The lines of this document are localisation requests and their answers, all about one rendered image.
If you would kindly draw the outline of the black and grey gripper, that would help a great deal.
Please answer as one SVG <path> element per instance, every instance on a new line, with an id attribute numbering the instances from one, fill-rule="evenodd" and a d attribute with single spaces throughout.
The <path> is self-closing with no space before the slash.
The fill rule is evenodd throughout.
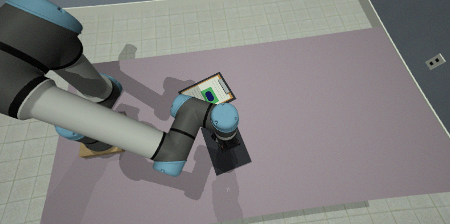
<path id="1" fill-rule="evenodd" d="M 223 151 L 227 151 L 227 150 L 229 150 L 229 149 L 231 149 L 233 147 L 236 147 L 236 146 L 240 145 L 240 140 L 239 140 L 237 134 L 235 134 L 235 136 L 232 139 L 221 140 L 215 135 L 215 132 L 214 132 L 211 135 L 211 138 L 214 139 L 214 141 L 219 144 L 221 150 L 223 149 L 222 152 Z M 222 148 L 222 146 L 223 146 L 223 148 Z"/>

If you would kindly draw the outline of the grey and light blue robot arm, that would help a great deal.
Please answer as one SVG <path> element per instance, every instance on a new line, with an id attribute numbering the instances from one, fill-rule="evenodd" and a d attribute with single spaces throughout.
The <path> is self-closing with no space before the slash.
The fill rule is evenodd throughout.
<path id="1" fill-rule="evenodd" d="M 213 130 L 222 140 L 235 136 L 239 116 L 230 103 L 180 94 L 172 103 L 175 119 L 168 133 L 112 110 L 122 85 L 100 75 L 84 56 L 78 38 L 81 23 L 48 0 L 4 2 L 0 7 L 1 114 L 54 125 L 60 136 L 92 151 L 115 146 L 151 159 L 154 170 L 173 177 L 180 175 L 200 127 Z M 78 89 L 78 95 L 45 77 L 49 70 Z"/>

